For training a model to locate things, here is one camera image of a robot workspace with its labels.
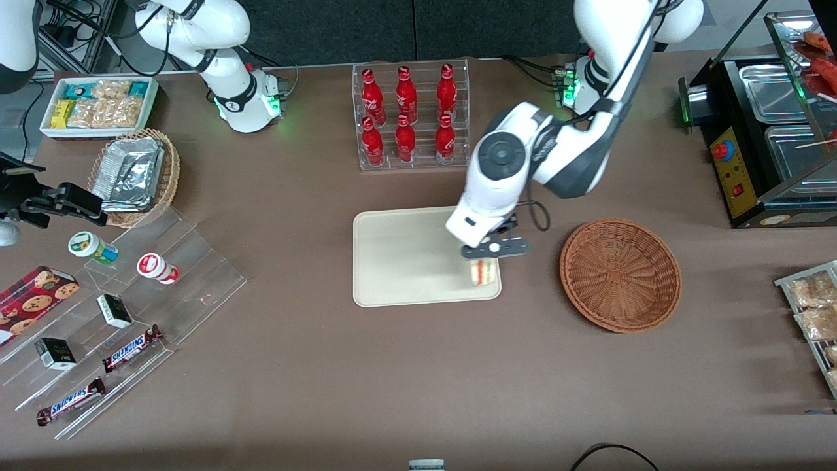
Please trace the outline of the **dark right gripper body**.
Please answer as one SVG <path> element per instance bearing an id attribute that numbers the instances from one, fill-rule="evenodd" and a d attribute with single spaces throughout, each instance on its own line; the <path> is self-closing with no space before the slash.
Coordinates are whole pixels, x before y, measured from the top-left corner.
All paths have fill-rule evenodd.
<path id="1" fill-rule="evenodd" d="M 13 221 L 23 221 L 32 226 L 46 229 L 50 224 L 50 217 L 40 211 L 30 213 L 25 206 L 30 199 L 39 199 L 45 191 L 36 178 L 36 173 L 44 172 L 39 165 L 25 163 L 1 153 L 1 217 Z"/>

